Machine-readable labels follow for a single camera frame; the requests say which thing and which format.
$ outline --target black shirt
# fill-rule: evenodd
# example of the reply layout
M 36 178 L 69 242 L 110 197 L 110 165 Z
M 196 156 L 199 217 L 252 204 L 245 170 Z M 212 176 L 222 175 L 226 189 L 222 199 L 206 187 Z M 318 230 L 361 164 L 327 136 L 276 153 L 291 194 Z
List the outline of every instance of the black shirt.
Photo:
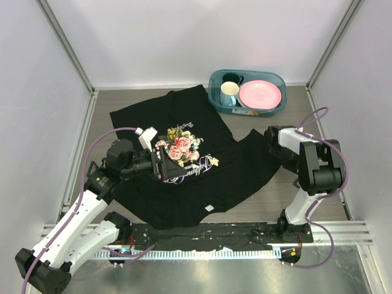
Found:
M 203 86 L 170 91 L 110 113 L 113 126 L 154 127 L 153 145 L 164 145 L 169 156 L 188 170 L 164 182 L 129 180 L 116 200 L 158 229 L 197 225 L 211 213 L 225 212 L 264 186 L 280 166 L 256 130 L 237 142 L 208 102 Z M 118 138 L 134 142 L 132 132 Z

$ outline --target wall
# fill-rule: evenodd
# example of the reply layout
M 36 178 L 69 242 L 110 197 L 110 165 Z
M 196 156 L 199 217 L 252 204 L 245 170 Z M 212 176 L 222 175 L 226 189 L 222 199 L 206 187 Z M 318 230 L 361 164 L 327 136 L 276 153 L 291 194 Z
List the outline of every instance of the wall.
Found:
M 218 69 L 305 84 L 350 0 L 49 0 L 92 84 L 207 83 Z
M 341 141 L 351 178 L 347 202 L 355 219 L 366 220 L 391 277 L 392 237 L 392 2 L 367 0 L 314 87 L 324 124 Z
M 35 1 L 0 10 L 2 293 L 20 293 L 15 254 L 60 207 L 88 92 Z

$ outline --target teal bin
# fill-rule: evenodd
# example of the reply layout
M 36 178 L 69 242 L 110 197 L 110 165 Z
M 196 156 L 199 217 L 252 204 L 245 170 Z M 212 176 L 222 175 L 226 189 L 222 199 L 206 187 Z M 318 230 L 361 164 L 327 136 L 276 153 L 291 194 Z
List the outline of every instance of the teal bin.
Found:
M 237 75 L 242 75 L 244 77 L 244 81 L 242 85 L 248 81 L 254 80 L 263 80 L 268 81 L 281 90 L 282 100 L 279 105 L 274 109 L 255 109 L 255 108 L 247 108 L 242 106 L 225 106 L 221 104 L 221 85 L 222 78 L 225 74 L 233 72 Z M 213 73 L 211 78 L 209 79 L 208 85 L 208 100 L 216 109 L 216 111 L 220 113 L 226 113 L 231 115 L 251 115 L 251 116 L 262 116 L 269 117 L 275 115 L 276 113 L 282 111 L 287 104 L 286 98 L 286 84 L 284 80 L 271 72 L 256 72 L 253 70 L 228 70 L 222 69 Z

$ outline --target plate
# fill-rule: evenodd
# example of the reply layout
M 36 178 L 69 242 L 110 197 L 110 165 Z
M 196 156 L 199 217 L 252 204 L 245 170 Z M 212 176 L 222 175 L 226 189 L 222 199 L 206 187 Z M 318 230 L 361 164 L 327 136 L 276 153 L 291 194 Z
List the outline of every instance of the plate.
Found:
M 270 110 L 277 107 L 281 100 L 279 88 L 268 81 L 248 81 L 239 89 L 238 102 L 243 107 Z

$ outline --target cup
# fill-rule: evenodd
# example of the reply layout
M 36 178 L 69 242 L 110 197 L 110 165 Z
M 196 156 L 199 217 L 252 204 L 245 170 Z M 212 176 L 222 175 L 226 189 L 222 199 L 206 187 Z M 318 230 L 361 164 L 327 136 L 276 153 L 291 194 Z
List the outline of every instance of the cup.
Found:
M 235 106 L 238 99 L 239 87 L 232 81 L 227 81 L 220 86 L 220 104 Z
M 224 76 L 222 77 L 222 81 L 224 83 L 226 83 L 227 81 L 232 81 L 239 86 L 244 81 L 244 77 L 242 75 L 237 75 L 236 73 L 229 72 L 224 74 Z

